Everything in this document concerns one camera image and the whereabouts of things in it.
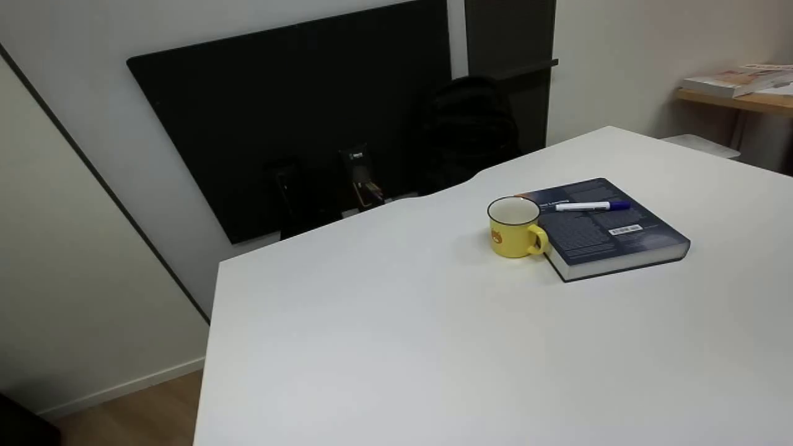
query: wooden shelf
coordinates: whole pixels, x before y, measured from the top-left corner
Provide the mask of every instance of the wooden shelf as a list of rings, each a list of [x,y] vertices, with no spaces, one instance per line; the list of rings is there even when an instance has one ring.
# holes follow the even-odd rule
[[[793,117],[793,97],[771,97],[771,94],[712,97],[703,91],[678,88],[675,98],[712,103],[722,108],[741,108],[755,113]]]

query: book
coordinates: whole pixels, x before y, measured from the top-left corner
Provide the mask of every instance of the book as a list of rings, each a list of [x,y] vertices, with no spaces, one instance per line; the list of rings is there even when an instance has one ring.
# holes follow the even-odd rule
[[[591,177],[527,193],[541,206],[541,224],[551,237],[546,258],[570,281],[658,262],[683,260],[693,239],[649,213],[607,177]],[[628,210],[553,210],[576,201],[626,201]]]
[[[774,94],[793,84],[793,65],[741,65],[722,72],[685,76],[679,82],[688,91],[712,97],[745,97],[752,91]]]

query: baseboard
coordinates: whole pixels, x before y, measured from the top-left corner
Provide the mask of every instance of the baseboard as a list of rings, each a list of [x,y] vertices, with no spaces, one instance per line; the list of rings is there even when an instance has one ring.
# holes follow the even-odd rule
[[[204,368],[204,356],[196,356],[191,362],[185,362],[185,364],[176,364],[176,367],[166,367],[166,368],[159,368],[154,374],[147,374],[147,376],[136,376],[131,382],[123,382],[116,385],[110,385],[110,389],[102,389],[102,392],[94,392],[94,394],[88,394],[88,395],[81,395],[81,398],[73,398],[67,404],[58,404],[58,407],[48,407],[41,410],[43,419],[63,419],[67,414],[74,414],[74,410],[83,410],[83,409],[90,409],[90,407],[98,407],[98,404],[105,404],[105,402],[111,402],[111,398],[119,398],[125,394],[134,394],[134,392],[141,392],[141,389],[150,389],[150,385],[157,385],[161,382],[171,382],[171,378],[178,378],[185,374],[191,374],[191,372],[198,372]]]

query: blue book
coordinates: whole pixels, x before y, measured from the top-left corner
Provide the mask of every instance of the blue book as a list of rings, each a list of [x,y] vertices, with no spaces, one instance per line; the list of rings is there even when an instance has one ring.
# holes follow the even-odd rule
[[[689,237],[607,177],[544,188],[527,198],[544,210],[541,224],[551,237],[548,260],[566,281],[683,260],[693,247]],[[558,203],[582,201],[612,201],[626,210],[556,210]]]

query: mug handle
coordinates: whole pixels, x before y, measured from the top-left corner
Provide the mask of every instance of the mug handle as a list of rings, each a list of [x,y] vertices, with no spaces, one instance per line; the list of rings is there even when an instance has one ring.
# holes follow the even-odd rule
[[[532,223],[528,224],[528,233],[536,234],[536,239],[527,247],[528,254],[544,254],[548,250],[548,233],[538,224],[538,223]]]

